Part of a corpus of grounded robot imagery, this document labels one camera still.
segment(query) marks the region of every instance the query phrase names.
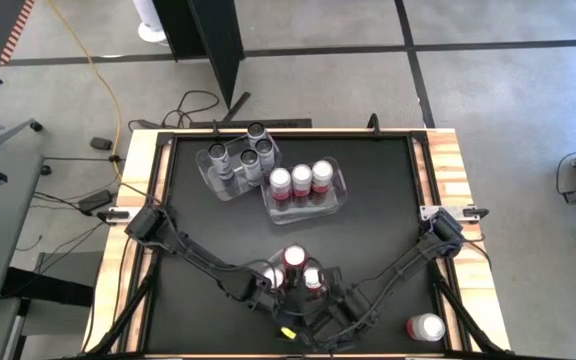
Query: wooden frame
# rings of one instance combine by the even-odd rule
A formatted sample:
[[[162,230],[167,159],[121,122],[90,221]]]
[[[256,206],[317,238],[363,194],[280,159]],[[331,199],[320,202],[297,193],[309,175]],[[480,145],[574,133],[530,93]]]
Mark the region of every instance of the wooden frame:
[[[245,129],[222,129],[221,134],[244,134]],[[294,133],[294,132],[372,132],[372,129],[356,128],[326,128],[326,129],[269,129],[271,133]],[[429,170],[433,171],[437,181],[439,197],[443,205],[468,205],[473,200],[470,194],[470,187],[461,159],[457,136],[453,129],[382,129],[384,133],[400,133],[410,131],[425,131],[428,137],[428,146],[432,158],[433,169],[426,169],[422,156],[421,144],[415,141],[415,154],[417,157],[417,169],[421,180],[421,188],[426,204],[432,204],[431,188],[429,182]],[[155,159],[157,148],[157,137],[160,132],[175,132],[180,134],[212,134],[211,129],[180,129],[180,130],[136,130],[133,133],[128,150],[128,156],[122,182],[131,185],[138,190],[147,192],[150,175]],[[163,187],[168,170],[170,156],[170,146],[164,145],[161,162],[159,164],[159,174],[154,189],[155,196],[161,198]],[[121,187],[117,198],[117,206],[142,206],[144,196],[135,191]],[[102,260],[102,266],[95,288],[95,311],[94,322],[90,342],[85,350],[94,347],[102,336],[108,331],[115,317],[121,312],[125,305],[126,295],[130,286],[134,263],[137,258],[136,243],[128,244],[123,265],[120,265],[126,236],[123,232],[125,225],[117,225],[111,228],[108,235],[108,242]],[[479,225],[464,225],[464,235],[468,239],[478,239],[481,237]],[[150,263],[150,254],[145,252],[142,259],[138,276],[140,279],[145,275]],[[464,306],[471,313],[479,326],[487,333],[490,339],[502,348],[508,349],[509,343],[506,330],[497,300],[497,293],[492,278],[490,267],[485,257],[469,246],[465,246],[460,254],[454,259],[459,292]],[[461,350],[459,342],[459,332],[454,312],[444,299],[446,310],[447,327],[452,341],[452,348]],[[139,344],[139,334],[143,326],[144,301],[141,302],[133,315],[133,319],[128,331],[128,341],[126,351],[137,351]],[[380,356],[384,354],[366,354],[367,356]],[[214,357],[216,355],[183,355],[184,357]]]

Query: gray floor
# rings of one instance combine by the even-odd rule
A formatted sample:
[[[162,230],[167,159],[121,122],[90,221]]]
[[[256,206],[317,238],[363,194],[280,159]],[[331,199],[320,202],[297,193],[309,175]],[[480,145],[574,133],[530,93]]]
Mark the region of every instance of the gray floor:
[[[58,0],[93,55],[165,53],[136,38],[138,17],[129,1]],[[237,0],[246,49],[401,44],[389,0]],[[416,43],[576,39],[576,1],[406,1]],[[35,5],[15,58],[79,56],[70,35],[44,0]],[[576,151],[576,48],[420,53],[438,127],[454,127],[473,196],[491,214],[486,245],[508,335],[521,354],[576,358],[576,205],[554,190],[555,168]],[[210,65],[195,62],[104,64],[124,115],[157,121],[186,90],[218,92]],[[251,58],[240,65],[235,97],[252,93],[237,119],[312,117],[315,126],[365,126],[372,112],[384,126],[423,127],[406,55],[357,54]],[[0,68],[0,119],[35,117],[46,132],[30,131],[2,149],[46,156],[104,157],[87,145],[114,137],[112,104],[84,65]],[[187,109],[209,99],[188,100]],[[226,108],[197,114],[221,118]],[[54,174],[38,189],[67,197],[113,179],[108,164],[49,162]],[[576,186],[576,170],[562,174]],[[13,263],[32,268],[94,222],[71,211],[35,208],[20,239],[33,251]],[[77,251],[101,251],[99,230]],[[32,337],[24,358],[72,354],[81,334]]]

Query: yellow cable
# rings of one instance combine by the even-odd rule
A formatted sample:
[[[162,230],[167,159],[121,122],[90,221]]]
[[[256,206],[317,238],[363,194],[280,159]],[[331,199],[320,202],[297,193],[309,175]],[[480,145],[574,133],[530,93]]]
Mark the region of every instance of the yellow cable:
[[[117,101],[117,97],[115,96],[115,93],[110,88],[110,85],[108,85],[106,80],[104,80],[104,78],[99,73],[99,69],[97,69],[97,65],[95,65],[95,63],[92,61],[92,57],[88,53],[88,50],[86,50],[86,47],[84,46],[84,44],[81,42],[81,40],[79,40],[79,37],[77,36],[77,34],[75,34],[75,31],[70,26],[70,23],[68,23],[68,20],[66,20],[66,18],[61,14],[61,12],[57,8],[57,6],[53,2],[53,0],[48,0],[48,3],[50,4],[50,7],[52,8],[52,10],[55,12],[55,15],[57,15],[57,17],[61,20],[61,22],[63,22],[64,26],[70,32],[72,37],[75,38],[75,41],[77,42],[77,44],[79,45],[81,50],[84,52],[84,54],[86,54],[86,58],[88,59],[88,63],[90,63],[92,70],[94,71],[94,73],[97,76],[97,78],[99,79],[99,81],[101,81],[102,84],[104,84],[104,86],[106,87],[106,90],[108,90],[108,93],[110,94],[110,97],[112,98],[112,102],[115,105],[115,111],[117,113],[117,132],[115,134],[115,142],[114,142],[113,147],[112,147],[112,154],[117,155],[117,148],[119,147],[119,137],[121,136],[121,124],[122,124],[121,109],[119,108],[119,102]],[[121,180],[121,174],[119,173],[119,167],[117,166],[117,163],[113,162],[113,166],[115,168],[115,172],[117,173],[117,176]]]

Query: clear plastic tray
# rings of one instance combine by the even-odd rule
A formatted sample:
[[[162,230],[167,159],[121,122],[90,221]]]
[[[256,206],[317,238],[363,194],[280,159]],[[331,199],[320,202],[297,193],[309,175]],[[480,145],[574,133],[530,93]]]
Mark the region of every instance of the clear plastic tray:
[[[325,157],[333,169],[330,189],[325,194],[310,191],[310,195],[299,198],[292,194],[286,200],[276,200],[270,189],[270,171],[264,172],[261,182],[261,191],[266,210],[277,225],[290,224],[297,221],[313,219],[316,217],[334,214],[348,199],[348,189],[339,164],[332,157]],[[286,168],[292,172],[294,167]]]
[[[275,141],[272,138],[270,138],[270,141],[275,150],[275,167],[278,167],[281,164],[281,153],[279,152],[279,148]],[[235,172],[232,178],[228,180],[222,180],[219,178],[212,165],[210,156],[208,155],[208,149],[199,150],[195,156],[195,160],[199,172],[204,178],[208,188],[214,192],[220,200],[229,201],[239,195],[247,193],[259,185],[250,185],[248,183],[246,175],[244,174],[244,169],[241,166],[241,160],[239,159],[239,156],[245,150],[254,150],[248,142],[248,136],[240,136],[234,140],[223,143],[223,145],[228,150],[228,155],[230,155],[230,166]]]

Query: yellow label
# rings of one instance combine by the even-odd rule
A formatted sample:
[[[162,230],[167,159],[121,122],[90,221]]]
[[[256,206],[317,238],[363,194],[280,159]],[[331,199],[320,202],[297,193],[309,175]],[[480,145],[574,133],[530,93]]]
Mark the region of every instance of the yellow label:
[[[288,339],[290,340],[295,340],[295,338],[297,337],[297,333],[295,333],[294,331],[290,330],[287,327],[282,327],[281,332],[284,333],[284,335],[286,335],[286,337],[288,337]]]

